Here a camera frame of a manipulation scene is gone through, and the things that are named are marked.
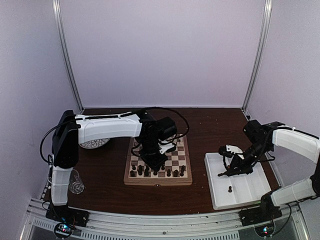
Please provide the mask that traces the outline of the dark queen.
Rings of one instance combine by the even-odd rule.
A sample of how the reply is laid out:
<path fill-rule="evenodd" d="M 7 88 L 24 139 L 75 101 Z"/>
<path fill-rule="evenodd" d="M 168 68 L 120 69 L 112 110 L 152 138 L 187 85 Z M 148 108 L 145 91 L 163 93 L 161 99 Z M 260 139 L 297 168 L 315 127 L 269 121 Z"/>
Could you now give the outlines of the dark queen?
<path fill-rule="evenodd" d="M 150 176 L 150 172 L 149 172 L 149 168 L 146 168 L 145 170 L 144 170 L 144 176 L 145 177 L 149 177 Z"/>

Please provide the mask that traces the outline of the dark bishop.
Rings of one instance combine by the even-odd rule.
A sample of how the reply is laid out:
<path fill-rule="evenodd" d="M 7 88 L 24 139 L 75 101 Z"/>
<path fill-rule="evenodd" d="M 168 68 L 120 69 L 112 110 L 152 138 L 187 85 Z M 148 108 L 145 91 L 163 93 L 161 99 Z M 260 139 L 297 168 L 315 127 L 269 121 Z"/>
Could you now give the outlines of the dark bishop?
<path fill-rule="evenodd" d="M 170 170 L 170 169 L 168 169 L 168 170 L 167 170 L 166 175 L 167 175 L 167 177 L 171 177 L 172 172 L 171 172 L 171 170 Z"/>

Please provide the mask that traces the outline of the wooden chess board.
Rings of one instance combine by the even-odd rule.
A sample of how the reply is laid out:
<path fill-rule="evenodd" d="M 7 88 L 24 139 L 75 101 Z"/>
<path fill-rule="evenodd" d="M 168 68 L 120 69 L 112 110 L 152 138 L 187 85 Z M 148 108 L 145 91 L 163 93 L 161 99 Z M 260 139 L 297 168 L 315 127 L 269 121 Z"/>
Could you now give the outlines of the wooden chess board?
<path fill-rule="evenodd" d="M 131 152 L 128 151 L 126 165 L 124 171 L 123 182 L 125 185 L 132 186 L 189 186 L 193 183 L 192 170 L 190 164 L 190 154 L 188 148 L 187 137 L 183 137 L 184 146 L 176 146 L 176 150 L 167 152 L 167 161 L 164 163 L 165 170 L 162 167 L 158 171 L 158 177 L 153 175 L 153 170 L 137 155 L 142 146 L 139 146 Z M 132 169 L 132 165 L 136 165 L 136 170 Z M 138 167 L 142 165 L 142 175 L 138 175 Z M 185 166 L 184 176 L 180 176 L 181 167 Z M 145 169 L 149 169 L 149 177 L 144 176 Z M 171 170 L 171 177 L 167 177 L 167 170 Z M 179 176 L 174 177 L 173 172 L 179 171 Z M 130 171 L 135 171 L 135 177 L 130 177 Z"/>

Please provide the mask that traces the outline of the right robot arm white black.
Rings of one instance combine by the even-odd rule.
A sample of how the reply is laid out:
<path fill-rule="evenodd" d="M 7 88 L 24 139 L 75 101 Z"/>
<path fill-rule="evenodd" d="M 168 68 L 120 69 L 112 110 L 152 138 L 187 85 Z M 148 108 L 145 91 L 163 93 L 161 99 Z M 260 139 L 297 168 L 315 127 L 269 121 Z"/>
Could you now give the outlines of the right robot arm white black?
<path fill-rule="evenodd" d="M 307 164 L 309 167 L 315 166 L 314 172 L 309 177 L 264 194 L 256 210 L 259 220 L 268 220 L 282 205 L 320 196 L 320 138 L 318 136 L 278 121 L 260 124 L 257 120 L 250 120 L 243 127 L 243 132 L 251 142 L 248 149 L 241 151 L 236 146 L 226 145 L 219 150 L 220 155 L 231 159 L 229 164 L 224 164 L 224 175 L 228 177 L 251 174 L 261 157 L 265 153 L 274 151 L 275 148 L 278 148 L 282 154 L 289 153 L 296 159 L 310 161 Z"/>

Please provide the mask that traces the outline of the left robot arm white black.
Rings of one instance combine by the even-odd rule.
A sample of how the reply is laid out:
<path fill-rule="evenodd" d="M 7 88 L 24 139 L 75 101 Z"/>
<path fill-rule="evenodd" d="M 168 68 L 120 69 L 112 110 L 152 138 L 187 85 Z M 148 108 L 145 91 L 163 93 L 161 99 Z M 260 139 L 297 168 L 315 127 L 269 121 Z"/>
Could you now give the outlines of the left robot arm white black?
<path fill-rule="evenodd" d="M 111 115 L 75 115 L 66 110 L 52 134 L 50 210 L 61 222 L 72 218 L 68 207 L 68 188 L 72 170 L 79 161 L 79 146 L 99 148 L 113 138 L 134 138 L 142 146 L 140 157 L 153 171 L 159 171 L 175 150 L 168 138 L 178 131 L 170 117 L 154 119 L 146 110 Z"/>

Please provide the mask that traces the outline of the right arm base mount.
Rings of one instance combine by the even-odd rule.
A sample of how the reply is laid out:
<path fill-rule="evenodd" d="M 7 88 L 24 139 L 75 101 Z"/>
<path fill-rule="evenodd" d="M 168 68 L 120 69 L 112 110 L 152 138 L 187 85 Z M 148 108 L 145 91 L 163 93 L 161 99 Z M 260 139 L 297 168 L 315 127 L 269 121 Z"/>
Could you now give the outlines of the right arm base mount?
<path fill-rule="evenodd" d="M 271 211 L 263 211 L 261 207 L 243 209 L 239 213 L 242 226 L 256 225 L 282 216 L 282 211 L 279 208 Z"/>

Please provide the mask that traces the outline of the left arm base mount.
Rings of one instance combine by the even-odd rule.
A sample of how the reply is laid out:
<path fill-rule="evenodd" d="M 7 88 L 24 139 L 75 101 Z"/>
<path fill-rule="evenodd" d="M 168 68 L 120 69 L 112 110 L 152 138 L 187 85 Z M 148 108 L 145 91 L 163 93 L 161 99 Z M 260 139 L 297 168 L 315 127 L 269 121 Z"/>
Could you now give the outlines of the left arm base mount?
<path fill-rule="evenodd" d="M 72 226 L 86 227 L 89 215 L 90 213 L 86 210 L 70 208 L 68 203 L 65 205 L 54 205 L 50 200 L 45 217 Z"/>

